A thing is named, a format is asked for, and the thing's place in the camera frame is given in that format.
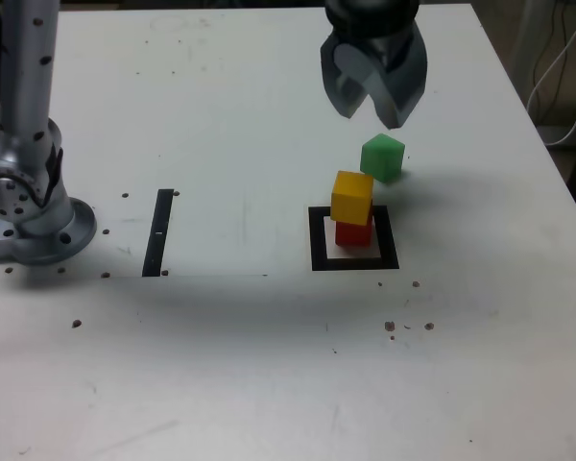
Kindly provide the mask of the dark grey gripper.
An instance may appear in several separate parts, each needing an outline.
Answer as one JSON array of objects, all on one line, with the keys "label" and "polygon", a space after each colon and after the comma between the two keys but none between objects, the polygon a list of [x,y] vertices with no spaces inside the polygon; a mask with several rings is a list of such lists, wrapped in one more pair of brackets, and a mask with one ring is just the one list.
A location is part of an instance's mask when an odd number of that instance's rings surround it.
[{"label": "dark grey gripper", "polygon": [[329,36],[320,52],[326,96],[347,119],[369,98],[386,128],[400,128],[424,93],[428,62],[417,28]]}]

